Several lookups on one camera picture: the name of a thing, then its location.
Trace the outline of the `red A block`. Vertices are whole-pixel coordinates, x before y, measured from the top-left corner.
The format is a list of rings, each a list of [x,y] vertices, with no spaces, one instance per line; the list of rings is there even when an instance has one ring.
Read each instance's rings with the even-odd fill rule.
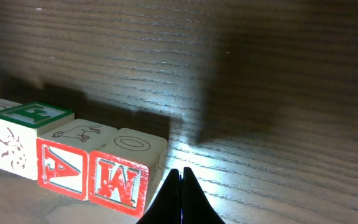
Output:
[[[90,152],[117,129],[75,119],[37,138],[37,182],[51,191],[86,201]]]

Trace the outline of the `white block yellow side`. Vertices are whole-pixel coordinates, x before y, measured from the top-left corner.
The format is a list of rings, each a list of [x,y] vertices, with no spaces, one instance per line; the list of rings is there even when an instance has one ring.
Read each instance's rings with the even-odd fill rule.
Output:
[[[0,169],[37,180],[37,138],[74,118],[72,110],[38,101],[0,110]]]

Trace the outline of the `red M block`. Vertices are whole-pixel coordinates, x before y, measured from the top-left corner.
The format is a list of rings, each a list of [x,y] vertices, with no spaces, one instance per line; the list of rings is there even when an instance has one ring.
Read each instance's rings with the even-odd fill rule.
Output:
[[[89,154],[88,199],[140,218],[162,179],[168,141],[121,128]]]

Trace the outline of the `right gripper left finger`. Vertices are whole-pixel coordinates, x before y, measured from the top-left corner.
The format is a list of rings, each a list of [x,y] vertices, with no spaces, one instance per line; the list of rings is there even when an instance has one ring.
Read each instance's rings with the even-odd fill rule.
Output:
[[[180,224],[180,175],[172,169],[153,203],[137,224]]]

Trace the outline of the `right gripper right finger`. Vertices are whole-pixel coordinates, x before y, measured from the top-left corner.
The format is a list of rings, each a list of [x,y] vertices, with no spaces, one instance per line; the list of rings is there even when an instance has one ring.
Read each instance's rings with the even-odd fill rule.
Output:
[[[190,167],[183,169],[181,210],[182,224],[224,224],[206,198]]]

